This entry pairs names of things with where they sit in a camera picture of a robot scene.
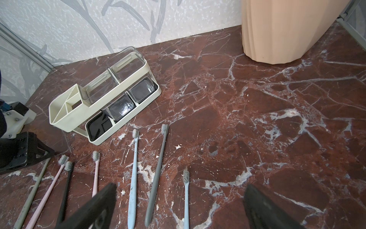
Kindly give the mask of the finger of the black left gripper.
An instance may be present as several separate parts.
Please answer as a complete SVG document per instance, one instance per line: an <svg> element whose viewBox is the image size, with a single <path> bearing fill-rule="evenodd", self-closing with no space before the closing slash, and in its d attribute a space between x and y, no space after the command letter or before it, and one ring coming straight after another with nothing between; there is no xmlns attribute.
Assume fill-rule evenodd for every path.
<svg viewBox="0 0 366 229"><path fill-rule="evenodd" d="M1 139L1 174L33 166L55 155L55 151L33 132L23 132L15 139Z"/></svg>

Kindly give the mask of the olive green toothbrush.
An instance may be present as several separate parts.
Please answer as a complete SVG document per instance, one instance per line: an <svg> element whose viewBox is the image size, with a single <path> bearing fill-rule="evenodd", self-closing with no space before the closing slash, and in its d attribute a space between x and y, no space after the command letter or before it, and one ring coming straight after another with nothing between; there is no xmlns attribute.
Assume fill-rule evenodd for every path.
<svg viewBox="0 0 366 229"><path fill-rule="evenodd" d="M50 160L51 160L51 158L48 158L48 159L45 160L45 164L42 168L42 171L39 174L39 176L36 180L36 183L33 186L32 190L31 190L31 192L30 192L30 194L29 194L29 196L28 196L28 198L27 198L27 200L26 200L26 202L25 202L25 204L24 204L24 206L23 206L23 208L22 208L22 210L21 210L14 226L13 226L13 229L21 229L23 227L23 223L24 223L24 221L27 217L27 214L28 214L29 209L32 205L33 199L34 199L34 197L36 195L36 192L38 190L38 187L39 187L39 185L40 185L40 183L43 179L43 176L46 172L46 169L47 169L47 166L48 166Z"/></svg>

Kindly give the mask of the pink toothbrush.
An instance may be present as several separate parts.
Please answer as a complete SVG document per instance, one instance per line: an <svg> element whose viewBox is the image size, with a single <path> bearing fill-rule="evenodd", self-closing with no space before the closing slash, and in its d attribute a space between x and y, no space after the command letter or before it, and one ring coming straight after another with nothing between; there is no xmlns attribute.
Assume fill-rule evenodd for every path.
<svg viewBox="0 0 366 229"><path fill-rule="evenodd" d="M48 200L48 198L49 198L49 196L50 196L50 194L51 194L51 192L52 192L52 190L53 190L53 188L56 184L56 182L57 182L57 179L59 178L60 174L62 173L63 169L65 168L65 164L68 160L69 160L69 157L66 156L66 155L62 155L62 157L60 158L60 160L58 162L59 165L60 165L59 171L56 174L53 182L49 186L48 190L46 191L43 199L41 200L41 202L38 205L36 211L34 212L34 215L32 216L31 220L29 221L29 223L28 223L28 225L25 229L33 229L34 228L34 226L35 226L35 224L36 224L36 222L37 222L37 220L38 220L38 218L39 218L39 216L40 216L40 214L41 214L41 212L42 212L42 210L43 210L43 208L44 208L44 206L45 206L45 204L46 204L46 202L47 202L47 200Z"/></svg>
<svg viewBox="0 0 366 229"><path fill-rule="evenodd" d="M95 162L95 172L94 172L93 189L92 189L92 197L94 197L98 192L98 175L99 175L99 164L101 154L98 151L93 151L92 159Z"/></svg>

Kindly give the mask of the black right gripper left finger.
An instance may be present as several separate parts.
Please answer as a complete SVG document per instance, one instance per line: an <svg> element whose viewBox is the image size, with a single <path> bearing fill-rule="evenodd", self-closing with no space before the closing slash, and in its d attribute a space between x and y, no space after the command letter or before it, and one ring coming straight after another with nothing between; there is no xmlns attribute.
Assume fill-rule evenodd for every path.
<svg viewBox="0 0 366 229"><path fill-rule="evenodd" d="M57 229L108 229L116 204L115 183L109 183Z"/></svg>

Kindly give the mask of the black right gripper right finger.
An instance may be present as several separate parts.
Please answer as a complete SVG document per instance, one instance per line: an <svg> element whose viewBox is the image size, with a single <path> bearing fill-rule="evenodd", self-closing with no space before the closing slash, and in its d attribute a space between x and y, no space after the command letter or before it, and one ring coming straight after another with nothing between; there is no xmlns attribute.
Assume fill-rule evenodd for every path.
<svg viewBox="0 0 366 229"><path fill-rule="evenodd" d="M252 229L304 228L252 184L246 187L243 205Z"/></svg>

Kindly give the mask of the black toothbrush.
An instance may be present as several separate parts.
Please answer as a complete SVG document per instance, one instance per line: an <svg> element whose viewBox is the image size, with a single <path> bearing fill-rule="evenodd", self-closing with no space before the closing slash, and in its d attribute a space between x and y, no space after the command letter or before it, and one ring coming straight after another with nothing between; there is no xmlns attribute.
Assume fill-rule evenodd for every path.
<svg viewBox="0 0 366 229"><path fill-rule="evenodd" d="M74 168L74 163L73 162L68 161L65 164L65 170L67 171L68 176L67 176L67 181L66 181L66 185L65 185L65 190L64 190L63 199L62 199L62 202L61 202L61 206L60 206L56 226L61 224L65 219L65 213L66 213L66 208L67 208L67 199L68 199L68 193L69 193L69 189L70 189L70 183L71 183L73 168Z"/></svg>

